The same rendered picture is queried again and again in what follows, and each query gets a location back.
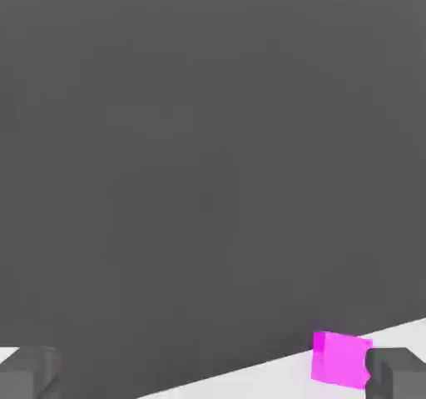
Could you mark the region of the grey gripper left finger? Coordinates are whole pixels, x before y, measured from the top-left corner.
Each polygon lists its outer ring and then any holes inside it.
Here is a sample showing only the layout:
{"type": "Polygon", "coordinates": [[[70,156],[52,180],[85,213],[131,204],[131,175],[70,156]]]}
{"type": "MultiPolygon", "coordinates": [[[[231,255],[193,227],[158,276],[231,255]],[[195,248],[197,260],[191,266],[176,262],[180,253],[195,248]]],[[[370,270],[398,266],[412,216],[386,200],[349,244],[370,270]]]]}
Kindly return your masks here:
{"type": "Polygon", "coordinates": [[[20,347],[0,363],[0,399],[61,399],[61,353],[20,347]]]}

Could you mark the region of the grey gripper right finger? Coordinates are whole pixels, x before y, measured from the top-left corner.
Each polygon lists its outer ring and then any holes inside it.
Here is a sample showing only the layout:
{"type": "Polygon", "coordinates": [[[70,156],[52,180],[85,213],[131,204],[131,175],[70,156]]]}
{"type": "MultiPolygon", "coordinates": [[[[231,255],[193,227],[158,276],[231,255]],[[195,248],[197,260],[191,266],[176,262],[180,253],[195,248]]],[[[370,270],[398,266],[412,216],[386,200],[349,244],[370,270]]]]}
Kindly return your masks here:
{"type": "Polygon", "coordinates": [[[371,348],[365,399],[426,399],[426,362],[408,348],[371,348]]]}

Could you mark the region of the large magenta box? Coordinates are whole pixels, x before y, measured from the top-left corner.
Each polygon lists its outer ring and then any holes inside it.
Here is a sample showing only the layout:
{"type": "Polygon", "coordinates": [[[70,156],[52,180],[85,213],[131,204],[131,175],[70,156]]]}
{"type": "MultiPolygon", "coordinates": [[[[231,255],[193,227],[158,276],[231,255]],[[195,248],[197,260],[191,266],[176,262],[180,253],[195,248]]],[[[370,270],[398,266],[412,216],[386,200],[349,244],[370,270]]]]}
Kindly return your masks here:
{"type": "Polygon", "coordinates": [[[363,390],[370,378],[365,366],[373,341],[335,332],[313,334],[311,378],[318,382],[363,390]]]}

